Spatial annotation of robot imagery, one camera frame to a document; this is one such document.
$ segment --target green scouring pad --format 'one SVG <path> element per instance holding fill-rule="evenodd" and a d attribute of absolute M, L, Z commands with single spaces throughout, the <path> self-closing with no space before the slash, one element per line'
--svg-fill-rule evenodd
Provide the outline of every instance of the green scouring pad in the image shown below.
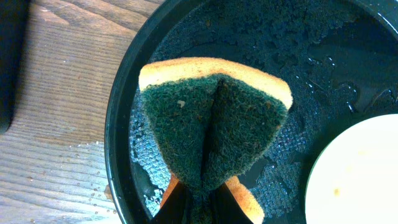
<path fill-rule="evenodd" d="M 164 161 L 193 192 L 192 223 L 211 223 L 209 193 L 263 155 L 293 101 L 286 82 L 218 58 L 146 65 L 139 87 Z"/>

